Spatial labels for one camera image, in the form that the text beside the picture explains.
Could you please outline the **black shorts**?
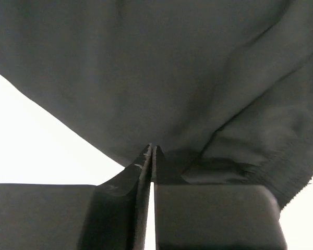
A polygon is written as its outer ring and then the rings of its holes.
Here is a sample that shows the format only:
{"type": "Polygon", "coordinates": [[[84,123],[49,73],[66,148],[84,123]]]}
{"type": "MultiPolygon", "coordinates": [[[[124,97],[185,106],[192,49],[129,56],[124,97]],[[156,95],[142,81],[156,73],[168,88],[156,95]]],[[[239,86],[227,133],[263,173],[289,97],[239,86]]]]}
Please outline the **black shorts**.
{"type": "Polygon", "coordinates": [[[0,74],[121,165],[281,207],[313,175],[313,1],[0,1],[0,74]]]}

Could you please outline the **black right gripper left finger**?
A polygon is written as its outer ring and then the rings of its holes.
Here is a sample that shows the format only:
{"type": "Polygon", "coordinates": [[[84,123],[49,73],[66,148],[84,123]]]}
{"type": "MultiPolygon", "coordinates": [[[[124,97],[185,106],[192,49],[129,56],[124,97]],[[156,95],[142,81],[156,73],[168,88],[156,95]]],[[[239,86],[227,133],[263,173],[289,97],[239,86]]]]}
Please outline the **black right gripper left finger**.
{"type": "Polygon", "coordinates": [[[143,249],[151,159],[100,185],[0,183],[0,250],[143,249]]]}

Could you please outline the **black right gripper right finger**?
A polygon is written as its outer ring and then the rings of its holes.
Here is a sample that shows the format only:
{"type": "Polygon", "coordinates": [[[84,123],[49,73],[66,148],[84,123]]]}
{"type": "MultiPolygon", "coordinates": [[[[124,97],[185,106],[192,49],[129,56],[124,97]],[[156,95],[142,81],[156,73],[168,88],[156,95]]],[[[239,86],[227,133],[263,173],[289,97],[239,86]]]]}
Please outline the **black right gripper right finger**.
{"type": "Polygon", "coordinates": [[[235,162],[183,167],[155,147],[152,163],[157,249],[287,249],[276,198],[235,162]]]}

